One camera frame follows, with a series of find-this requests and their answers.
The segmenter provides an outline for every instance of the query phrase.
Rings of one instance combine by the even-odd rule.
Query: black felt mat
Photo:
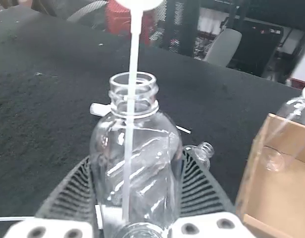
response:
[[[23,7],[0,12],[0,216],[33,215],[88,154],[109,103],[108,79],[127,71],[129,41]],[[160,49],[140,50],[160,107],[184,144],[210,142],[211,173],[234,202],[252,139],[268,112],[300,91]]]

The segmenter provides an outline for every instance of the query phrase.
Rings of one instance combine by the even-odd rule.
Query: bottle neck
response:
[[[207,142],[202,142],[198,147],[202,150],[202,152],[208,157],[211,158],[214,155],[214,149],[211,144]]]
[[[112,113],[118,117],[145,118],[153,115],[159,109],[155,96],[158,92],[156,78],[145,72],[138,72],[135,86],[135,110],[132,115],[127,111],[129,73],[120,73],[110,79],[109,96]]]

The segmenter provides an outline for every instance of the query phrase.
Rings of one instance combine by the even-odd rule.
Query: glass bottle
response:
[[[268,124],[260,152],[268,170],[284,170],[305,149],[305,133],[293,129],[294,123],[305,125],[305,88],[300,97],[284,103]]]
[[[211,144],[202,142],[200,145],[186,145],[184,147],[186,151],[193,151],[192,157],[199,160],[207,170],[210,169],[210,158],[214,155],[214,149]]]
[[[138,72],[135,113],[127,114],[129,73],[110,79],[111,112],[94,128],[91,169],[105,238],[164,237],[179,216],[180,133],[159,110],[156,78]],[[122,219],[126,118],[134,117],[129,220]]]

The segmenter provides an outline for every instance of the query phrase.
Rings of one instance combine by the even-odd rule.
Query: screw hole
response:
[[[185,235],[195,235],[198,234],[200,231],[195,225],[191,223],[186,223],[182,226],[181,232]]]
[[[220,219],[217,221],[217,226],[221,229],[233,229],[235,225],[228,219]]]
[[[44,236],[45,232],[46,232],[46,228],[36,227],[29,232],[27,237],[28,238],[41,238]]]
[[[69,230],[65,236],[65,238],[82,238],[82,232],[78,229]]]

